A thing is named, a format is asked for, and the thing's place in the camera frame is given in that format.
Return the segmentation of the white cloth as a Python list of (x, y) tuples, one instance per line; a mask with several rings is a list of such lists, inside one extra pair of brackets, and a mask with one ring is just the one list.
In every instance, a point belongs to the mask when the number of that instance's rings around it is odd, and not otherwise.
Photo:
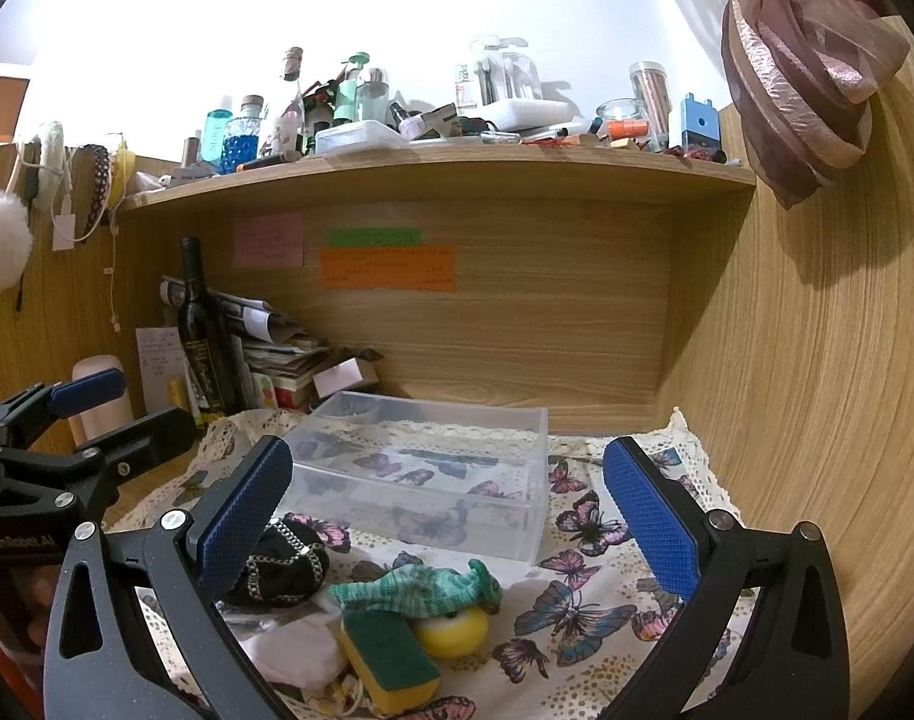
[(347, 667), (338, 644), (341, 611), (331, 601), (308, 600), (264, 613), (222, 606), (221, 614), (268, 683), (320, 691)]

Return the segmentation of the teal green sock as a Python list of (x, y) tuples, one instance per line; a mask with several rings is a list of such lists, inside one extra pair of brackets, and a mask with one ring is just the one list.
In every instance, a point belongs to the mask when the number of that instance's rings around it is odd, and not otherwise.
[(336, 605), (350, 611), (386, 611), (406, 619), (457, 614), (473, 606), (494, 614), (502, 603), (502, 587), (479, 559), (468, 561), (468, 571), (425, 564), (403, 564), (367, 582), (333, 585)]

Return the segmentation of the yellow green sponge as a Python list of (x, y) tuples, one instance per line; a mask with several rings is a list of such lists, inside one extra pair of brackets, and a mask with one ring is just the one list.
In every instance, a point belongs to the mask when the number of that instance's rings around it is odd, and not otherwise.
[(340, 642), (379, 715), (424, 706), (436, 695), (440, 671), (421, 649), (403, 616), (390, 611), (348, 611)]

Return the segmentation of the beige cylinder container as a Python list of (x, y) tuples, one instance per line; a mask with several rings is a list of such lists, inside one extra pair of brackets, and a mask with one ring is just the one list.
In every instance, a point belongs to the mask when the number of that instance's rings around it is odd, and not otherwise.
[[(97, 355), (77, 361), (73, 367), (73, 380), (85, 379), (97, 372), (116, 369), (123, 371), (123, 364), (114, 355)], [(102, 403), (92, 410), (82, 411), (81, 415), (70, 419), (71, 436), (74, 445), (86, 444), (87, 440), (97, 439), (118, 427), (123, 427), (134, 418), (130, 392), (125, 390), (115, 400)]]

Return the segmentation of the white handwritten paper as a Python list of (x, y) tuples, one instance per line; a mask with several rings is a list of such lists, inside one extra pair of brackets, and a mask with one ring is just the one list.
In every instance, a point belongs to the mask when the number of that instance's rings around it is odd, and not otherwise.
[(136, 328), (144, 406), (149, 413), (170, 406), (170, 383), (185, 380), (185, 355), (175, 327)]

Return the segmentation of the dark wine bottle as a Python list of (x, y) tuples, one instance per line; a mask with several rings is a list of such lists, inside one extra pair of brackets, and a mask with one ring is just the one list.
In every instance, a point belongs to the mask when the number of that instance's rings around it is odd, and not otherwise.
[(205, 415), (232, 416), (244, 408), (229, 332), (219, 301), (206, 288), (198, 238), (182, 239), (183, 302), (178, 333), (194, 380), (206, 401)]

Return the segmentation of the white fluffy pompom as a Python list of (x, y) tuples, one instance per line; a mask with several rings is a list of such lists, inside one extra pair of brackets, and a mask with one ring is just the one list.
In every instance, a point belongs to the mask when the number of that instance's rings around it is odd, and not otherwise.
[(12, 193), (0, 192), (0, 294), (19, 283), (32, 245), (24, 203)]

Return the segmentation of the butterfly print tablecloth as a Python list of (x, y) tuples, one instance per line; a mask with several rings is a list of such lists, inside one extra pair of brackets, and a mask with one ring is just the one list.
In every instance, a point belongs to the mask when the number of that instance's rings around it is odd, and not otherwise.
[[(304, 421), (290, 411), (247, 411), (208, 427), (188, 470), (144, 497), (110, 532), (149, 527), (173, 507), (189, 511), (206, 489), (227, 478), (245, 452), (265, 434), (284, 437)], [(691, 432), (680, 408), (667, 426), (633, 439), (665, 478), (681, 484), (703, 509), (711, 504), (740, 518), (729, 493), (711, 470), (701, 440)], [(550, 437), (550, 513), (544, 520), (537, 564), (483, 561), (501, 582), (499, 613), (489, 616), (486, 642), (455, 660), (437, 660), (440, 684), (431, 702), (398, 713), (398, 718), (595, 718), (646, 660), (670, 626), (683, 601), (663, 592), (646, 559), (629, 536), (623, 515), (603, 486), (603, 450), (612, 438)], [(335, 527), (296, 515), (325, 543), (326, 578), (333, 583), (367, 582), (403, 564), (457, 569), (463, 558), (454, 551), (408, 546), (392, 539)], [(607, 551), (590, 556), (579, 548), (590, 525), (626, 536)], [(329, 585), (312, 600), (331, 601)], [(167, 673), (193, 699), (203, 694), (191, 678), (151, 590), (137, 590), (144, 619), (164, 658)], [(730, 665), (750, 621), (754, 590), (743, 590), (722, 644), (697, 686), (696, 706), (722, 683), (724, 661)], [(358, 676), (347, 667), (320, 691), (274, 684), (294, 718), (390, 718), (374, 713)]]

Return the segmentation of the stack of magazines and books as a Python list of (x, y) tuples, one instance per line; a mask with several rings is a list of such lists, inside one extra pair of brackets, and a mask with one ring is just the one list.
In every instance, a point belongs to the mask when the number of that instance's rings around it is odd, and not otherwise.
[(328, 343), (266, 301), (217, 289), (209, 294), (224, 314), (248, 408), (304, 408), (315, 397), (313, 376), (331, 359)]

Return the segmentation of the small white pink box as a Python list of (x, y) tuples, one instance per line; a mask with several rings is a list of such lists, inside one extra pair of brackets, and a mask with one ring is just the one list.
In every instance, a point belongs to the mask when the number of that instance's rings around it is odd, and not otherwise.
[(323, 369), (313, 376), (313, 387), (317, 395), (324, 400), (341, 394), (341, 392), (356, 392), (379, 385), (379, 374), (374, 364), (367, 359), (349, 358), (338, 362), (335, 366)]

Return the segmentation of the pink paper note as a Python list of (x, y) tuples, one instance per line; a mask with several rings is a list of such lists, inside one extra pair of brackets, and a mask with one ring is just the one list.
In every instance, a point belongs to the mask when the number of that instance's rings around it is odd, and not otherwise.
[(304, 265), (304, 223), (299, 211), (237, 218), (232, 263), (239, 270), (299, 268)]

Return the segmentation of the clear plastic storage box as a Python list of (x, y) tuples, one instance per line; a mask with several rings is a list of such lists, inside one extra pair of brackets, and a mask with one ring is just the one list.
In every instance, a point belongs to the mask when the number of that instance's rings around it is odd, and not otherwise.
[(284, 436), (283, 514), (532, 564), (548, 514), (548, 411), (343, 392)]

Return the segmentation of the green paper note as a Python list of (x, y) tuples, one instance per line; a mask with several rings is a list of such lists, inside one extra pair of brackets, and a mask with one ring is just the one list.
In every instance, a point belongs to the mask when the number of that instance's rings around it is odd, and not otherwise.
[(326, 236), (329, 249), (415, 247), (422, 244), (419, 227), (336, 227)]

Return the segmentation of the blue glass bottle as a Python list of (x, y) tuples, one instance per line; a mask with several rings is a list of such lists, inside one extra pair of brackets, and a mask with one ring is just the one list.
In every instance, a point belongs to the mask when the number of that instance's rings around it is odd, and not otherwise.
[(260, 94), (249, 94), (242, 99), (239, 112), (224, 128), (219, 172), (232, 174), (237, 167), (255, 160), (260, 146), (260, 132), (263, 125), (263, 98)]

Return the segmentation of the orange paper note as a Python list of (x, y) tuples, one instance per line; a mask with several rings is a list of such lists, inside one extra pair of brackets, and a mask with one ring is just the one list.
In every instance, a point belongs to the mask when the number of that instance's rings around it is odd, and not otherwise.
[(409, 289), (452, 293), (453, 245), (323, 249), (320, 284), (326, 289)]

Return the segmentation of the clear lidded plastic container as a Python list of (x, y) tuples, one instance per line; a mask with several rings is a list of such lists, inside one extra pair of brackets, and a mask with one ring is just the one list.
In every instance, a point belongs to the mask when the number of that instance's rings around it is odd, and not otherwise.
[(325, 128), (315, 135), (317, 156), (333, 156), (368, 149), (398, 149), (406, 148), (408, 145), (408, 140), (395, 128), (377, 121), (349, 122)]

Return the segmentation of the wooden shelf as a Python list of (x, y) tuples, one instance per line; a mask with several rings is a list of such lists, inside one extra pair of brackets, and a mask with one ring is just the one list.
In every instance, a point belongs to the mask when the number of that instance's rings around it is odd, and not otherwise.
[(125, 211), (235, 213), (429, 200), (594, 200), (686, 205), (750, 193), (744, 167), (588, 146), (424, 145), (312, 156), (233, 176), (139, 192)]

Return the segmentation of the blue pencil sharpener box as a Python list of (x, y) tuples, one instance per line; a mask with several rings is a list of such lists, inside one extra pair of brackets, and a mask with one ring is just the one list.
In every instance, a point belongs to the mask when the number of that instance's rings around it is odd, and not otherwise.
[(680, 104), (680, 140), (685, 149), (715, 153), (722, 148), (719, 112), (711, 99), (701, 101), (688, 93)]

